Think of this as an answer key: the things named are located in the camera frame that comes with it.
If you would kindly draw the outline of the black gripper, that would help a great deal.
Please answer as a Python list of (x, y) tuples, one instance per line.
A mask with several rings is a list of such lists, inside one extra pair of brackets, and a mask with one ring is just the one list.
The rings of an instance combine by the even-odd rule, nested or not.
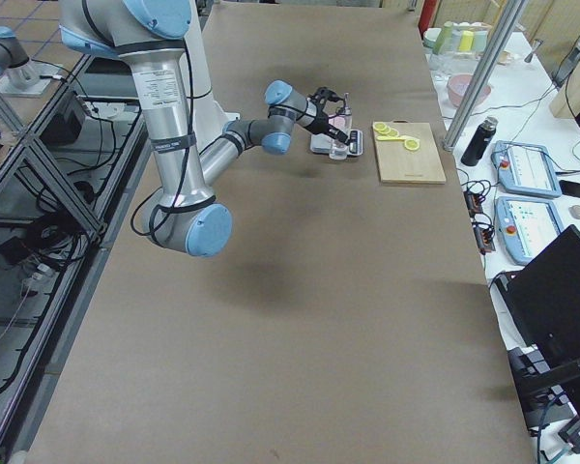
[(314, 135), (324, 134), (333, 139), (333, 143), (348, 144), (349, 134), (344, 130), (337, 130), (330, 124), (330, 116), (326, 113), (318, 113), (311, 122), (311, 133)]

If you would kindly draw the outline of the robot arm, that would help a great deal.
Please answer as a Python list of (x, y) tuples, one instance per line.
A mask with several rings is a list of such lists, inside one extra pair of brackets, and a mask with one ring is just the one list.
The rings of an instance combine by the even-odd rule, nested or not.
[(144, 202), (136, 233), (153, 244), (196, 257), (226, 246), (232, 215), (216, 199), (213, 182), (243, 152), (260, 146), (285, 154), (296, 126), (348, 146), (324, 108), (340, 97), (326, 87), (306, 97), (282, 81), (265, 92), (268, 115), (223, 123), (219, 135), (198, 148), (209, 118), (196, 102), (206, 76), (197, 8), (192, 1), (62, 1), (60, 31), (65, 46), (83, 54), (126, 63), (157, 164), (161, 186)]
[(0, 93), (8, 97), (39, 98), (48, 79), (41, 78), (44, 66), (28, 55), (15, 32), (0, 26)]

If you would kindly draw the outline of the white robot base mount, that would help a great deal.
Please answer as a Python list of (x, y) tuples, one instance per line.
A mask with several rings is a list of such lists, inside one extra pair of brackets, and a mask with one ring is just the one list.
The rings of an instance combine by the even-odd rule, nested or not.
[(240, 114), (225, 112), (214, 96), (196, 2), (190, 0), (189, 6), (191, 22), (185, 39), (193, 73), (194, 126), (199, 140), (215, 139)]

